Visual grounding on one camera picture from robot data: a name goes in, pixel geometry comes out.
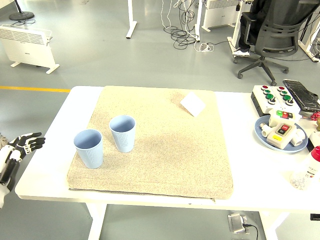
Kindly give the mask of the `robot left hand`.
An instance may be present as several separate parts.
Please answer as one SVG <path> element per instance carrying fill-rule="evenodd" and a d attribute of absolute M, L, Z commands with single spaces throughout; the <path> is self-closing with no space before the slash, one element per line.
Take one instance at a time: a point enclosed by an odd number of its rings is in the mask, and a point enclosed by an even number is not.
<path fill-rule="evenodd" d="M 26 155 L 43 147 L 46 138 L 41 132 L 25 133 L 0 149 L 0 207 L 16 185 L 16 175 Z"/>

